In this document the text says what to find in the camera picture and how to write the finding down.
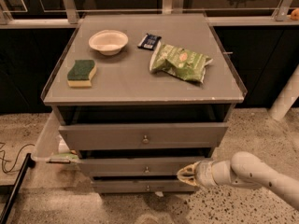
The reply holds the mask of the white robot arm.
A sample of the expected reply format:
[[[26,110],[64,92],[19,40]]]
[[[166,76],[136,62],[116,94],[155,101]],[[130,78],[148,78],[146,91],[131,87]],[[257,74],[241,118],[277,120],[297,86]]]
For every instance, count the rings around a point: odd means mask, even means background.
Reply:
[[[255,155],[245,151],[236,152],[226,161],[203,159],[189,164],[177,172],[177,178],[194,187],[264,187],[299,210],[299,181],[279,173]]]

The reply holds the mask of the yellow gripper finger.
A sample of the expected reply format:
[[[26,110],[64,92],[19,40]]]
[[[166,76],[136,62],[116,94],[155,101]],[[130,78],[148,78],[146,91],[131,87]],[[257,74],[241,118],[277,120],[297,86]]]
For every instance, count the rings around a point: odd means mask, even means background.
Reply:
[[[199,183],[198,183],[198,181],[197,181],[197,179],[195,178],[194,175],[191,175],[191,176],[179,175],[178,180],[185,183],[185,184],[188,184],[190,186],[194,186],[194,187],[199,186]]]
[[[179,175],[194,175],[196,173],[196,168],[198,163],[189,164],[178,171]]]

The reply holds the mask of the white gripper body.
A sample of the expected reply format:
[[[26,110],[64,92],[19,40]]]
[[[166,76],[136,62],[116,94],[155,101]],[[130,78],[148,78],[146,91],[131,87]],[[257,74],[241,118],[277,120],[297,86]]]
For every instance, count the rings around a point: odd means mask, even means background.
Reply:
[[[195,164],[194,179],[198,186],[231,185],[231,174],[231,163],[229,161],[202,160]]]

